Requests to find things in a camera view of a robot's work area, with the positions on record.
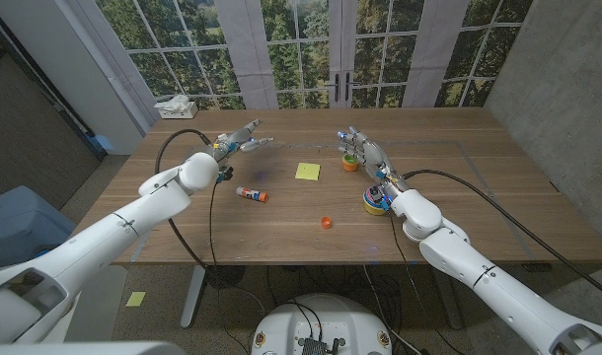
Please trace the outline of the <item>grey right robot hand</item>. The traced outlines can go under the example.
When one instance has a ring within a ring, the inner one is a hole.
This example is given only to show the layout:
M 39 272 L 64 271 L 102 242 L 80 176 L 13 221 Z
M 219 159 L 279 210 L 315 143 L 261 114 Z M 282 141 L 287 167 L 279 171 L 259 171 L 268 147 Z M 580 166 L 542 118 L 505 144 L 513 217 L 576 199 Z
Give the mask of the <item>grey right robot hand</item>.
M 355 127 L 349 130 L 338 133 L 339 150 L 353 156 L 391 200 L 407 191 L 410 187 L 381 146 Z

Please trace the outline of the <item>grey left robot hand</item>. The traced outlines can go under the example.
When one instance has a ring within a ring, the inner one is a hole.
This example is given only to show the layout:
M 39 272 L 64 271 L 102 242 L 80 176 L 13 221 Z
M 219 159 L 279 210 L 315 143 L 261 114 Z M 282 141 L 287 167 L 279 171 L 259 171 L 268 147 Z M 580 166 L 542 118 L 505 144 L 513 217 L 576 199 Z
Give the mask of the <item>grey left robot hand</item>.
M 249 153 L 273 141 L 273 137 L 252 137 L 252 133 L 262 122 L 261 119 L 256 119 L 234 132 L 219 135 L 212 145 L 213 158 L 220 163 L 238 151 Z

